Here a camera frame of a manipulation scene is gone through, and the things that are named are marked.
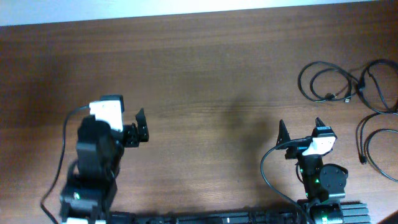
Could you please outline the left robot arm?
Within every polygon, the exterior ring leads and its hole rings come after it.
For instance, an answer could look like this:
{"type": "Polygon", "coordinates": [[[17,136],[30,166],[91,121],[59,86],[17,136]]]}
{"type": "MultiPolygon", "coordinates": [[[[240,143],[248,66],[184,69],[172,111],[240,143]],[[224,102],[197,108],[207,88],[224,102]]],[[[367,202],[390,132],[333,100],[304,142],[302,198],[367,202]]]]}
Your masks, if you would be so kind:
{"type": "Polygon", "coordinates": [[[117,192],[116,177],[127,147],[149,140],[143,109],[137,123],[115,131],[93,115],[78,128],[77,159],[69,166],[67,181],[60,194],[62,223],[132,223],[134,216],[110,210],[117,192]]]}

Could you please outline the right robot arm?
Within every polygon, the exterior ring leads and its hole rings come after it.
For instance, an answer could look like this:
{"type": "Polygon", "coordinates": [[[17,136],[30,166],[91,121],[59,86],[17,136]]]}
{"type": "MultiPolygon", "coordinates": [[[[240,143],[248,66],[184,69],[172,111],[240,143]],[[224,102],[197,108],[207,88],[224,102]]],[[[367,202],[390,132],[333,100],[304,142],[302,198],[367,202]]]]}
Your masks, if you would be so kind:
{"type": "Polygon", "coordinates": [[[336,164],[325,164],[323,157],[333,150],[337,136],[320,118],[310,136],[302,140],[290,138],[283,120],[279,121],[277,145],[286,159],[297,160],[306,199],[298,201],[314,223],[343,223],[340,200],[345,198],[348,170],[336,164]]]}

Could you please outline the black usb cable long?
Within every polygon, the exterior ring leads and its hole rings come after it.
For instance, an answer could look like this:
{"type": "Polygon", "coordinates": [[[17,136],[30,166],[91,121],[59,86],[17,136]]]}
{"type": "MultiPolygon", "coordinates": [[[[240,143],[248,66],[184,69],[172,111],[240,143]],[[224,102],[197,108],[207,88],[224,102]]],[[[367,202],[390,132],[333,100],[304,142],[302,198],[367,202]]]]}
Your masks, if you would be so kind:
{"type": "Polygon", "coordinates": [[[357,90],[358,90],[358,95],[361,99],[361,101],[365,104],[366,107],[368,107],[370,110],[374,111],[375,113],[378,114],[397,114],[397,102],[393,106],[389,106],[387,104],[386,98],[382,92],[382,89],[380,87],[380,84],[373,73],[372,69],[374,67],[378,66],[385,66],[391,68],[395,73],[397,73],[397,62],[389,59],[376,59],[373,61],[370,61],[361,71],[361,75],[358,81],[357,85],[357,90]],[[380,102],[382,104],[381,107],[376,107],[372,105],[372,103],[368,100],[368,96],[366,95],[367,93],[367,84],[366,80],[369,79],[372,81],[376,93],[378,95],[378,98],[380,99],[380,102]]]}

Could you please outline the black usb cable short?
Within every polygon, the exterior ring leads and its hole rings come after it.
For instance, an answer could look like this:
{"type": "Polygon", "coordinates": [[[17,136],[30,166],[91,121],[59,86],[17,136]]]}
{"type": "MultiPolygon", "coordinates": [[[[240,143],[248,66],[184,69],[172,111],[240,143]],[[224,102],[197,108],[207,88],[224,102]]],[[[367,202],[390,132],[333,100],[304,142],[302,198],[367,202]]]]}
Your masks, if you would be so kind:
{"type": "Polygon", "coordinates": [[[354,76],[352,76],[352,74],[350,74],[349,72],[347,72],[346,70],[342,69],[341,67],[333,64],[333,63],[329,63],[329,62],[323,62],[323,61],[314,61],[314,62],[310,62],[308,64],[306,64],[301,71],[298,74],[298,78],[297,78],[297,86],[298,89],[300,90],[301,94],[308,100],[312,101],[312,102],[316,102],[316,103],[323,103],[323,102],[327,102],[327,101],[343,101],[344,103],[349,103],[352,99],[352,97],[355,95],[355,93],[353,92],[353,84],[352,81],[356,80],[356,78],[354,76]],[[310,82],[309,82],[309,88],[311,91],[311,94],[313,95],[313,98],[310,97],[306,91],[303,89],[302,86],[302,77],[304,75],[304,73],[312,66],[315,65],[324,65],[326,66],[326,68],[319,70],[316,74],[314,74],[314,76],[311,78],[310,82]],[[344,77],[346,79],[347,85],[346,85],[346,92],[344,94],[344,96],[342,96],[341,98],[338,98],[338,95],[341,93],[327,93],[325,96],[320,96],[314,89],[314,82],[315,80],[320,76],[323,75],[324,73],[328,73],[328,72],[335,72],[339,75],[341,75],[342,77],[344,77]]]}

